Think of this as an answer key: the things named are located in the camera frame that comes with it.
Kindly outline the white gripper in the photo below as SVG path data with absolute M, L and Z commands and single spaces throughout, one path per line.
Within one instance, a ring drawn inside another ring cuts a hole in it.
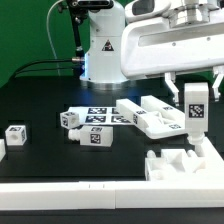
M 131 79 L 165 73 L 179 105 L 175 73 L 213 68 L 214 99 L 224 79 L 224 6 L 220 0 L 133 0 L 125 7 L 121 70 Z

